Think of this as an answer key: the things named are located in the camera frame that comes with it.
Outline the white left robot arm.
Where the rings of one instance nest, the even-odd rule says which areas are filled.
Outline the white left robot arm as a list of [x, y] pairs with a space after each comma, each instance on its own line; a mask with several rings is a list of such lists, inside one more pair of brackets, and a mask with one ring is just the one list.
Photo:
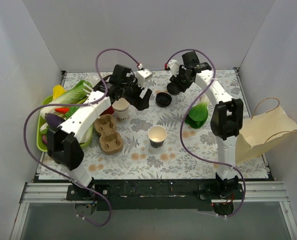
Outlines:
[[90, 200], [95, 194], [95, 188], [90, 184], [92, 177], [82, 165], [84, 152], [80, 142], [84, 134], [101, 113], [121, 98], [139, 111], [147, 109], [152, 91], [147, 89], [143, 97], [140, 95], [146, 81], [152, 77], [152, 72], [141, 66], [132, 71], [117, 64], [109, 77], [91, 88], [83, 106], [59, 126], [50, 127], [47, 131], [47, 154], [61, 165], [68, 179], [75, 182], [82, 199]]

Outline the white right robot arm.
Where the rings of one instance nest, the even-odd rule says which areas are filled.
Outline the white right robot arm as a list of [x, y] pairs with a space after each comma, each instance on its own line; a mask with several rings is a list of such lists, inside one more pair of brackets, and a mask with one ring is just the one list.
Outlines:
[[180, 125], [179, 139], [184, 150], [194, 158], [219, 165], [215, 177], [222, 182], [215, 185], [214, 191], [219, 198], [226, 199], [233, 193], [233, 187], [227, 181], [238, 181], [244, 178], [241, 171], [236, 167], [236, 142], [243, 125], [244, 103], [240, 98], [235, 99], [224, 90], [216, 80], [215, 65], [205, 53], [197, 49], [188, 48], [172, 54], [164, 65], [166, 71], [171, 71], [175, 78], [180, 77], [180, 64], [173, 57], [182, 52], [186, 52], [183, 59], [184, 67], [191, 71], [183, 77], [184, 82], [186, 84], [195, 83], [202, 89], [202, 92], [188, 107], [184, 118], [187, 117], [190, 109], [200, 97], [203, 95], [208, 97], [213, 106], [210, 127], [216, 137], [218, 161], [199, 157], [186, 147], [183, 140], [184, 120]]

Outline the black sleeved paper cup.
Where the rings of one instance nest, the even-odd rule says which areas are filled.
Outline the black sleeved paper cup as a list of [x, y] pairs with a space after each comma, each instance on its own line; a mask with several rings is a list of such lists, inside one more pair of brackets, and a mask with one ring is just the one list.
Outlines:
[[167, 131], [160, 125], [153, 126], [148, 130], [148, 138], [153, 148], [159, 148], [167, 138]]

